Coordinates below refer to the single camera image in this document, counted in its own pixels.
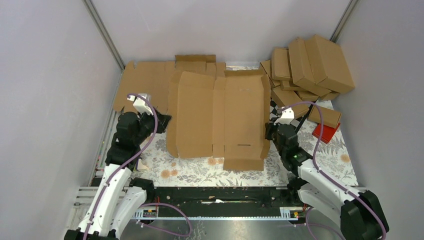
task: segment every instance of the table surface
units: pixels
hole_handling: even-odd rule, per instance
[[[228,70],[252,69],[252,67],[227,67]],[[317,102],[319,106],[333,109],[331,101]],[[270,118],[276,117],[276,107],[270,106]],[[110,129],[116,132],[118,114]],[[317,138],[312,136],[316,123],[306,120],[298,132],[298,141],[302,148],[312,154]],[[110,141],[104,143],[110,148]],[[106,155],[100,157],[98,166],[104,165]],[[201,157],[181,159],[171,156],[166,148],[166,133],[157,134],[152,143],[141,154],[141,162],[148,169],[134,171],[131,177],[153,180],[157,187],[237,187],[272,186],[281,187],[288,183],[289,173],[283,166],[274,144],[271,144],[263,171],[223,170],[223,158]],[[321,143],[316,153],[318,164],[328,173],[350,186],[357,186],[357,178],[346,149],[340,128],[328,144]]]

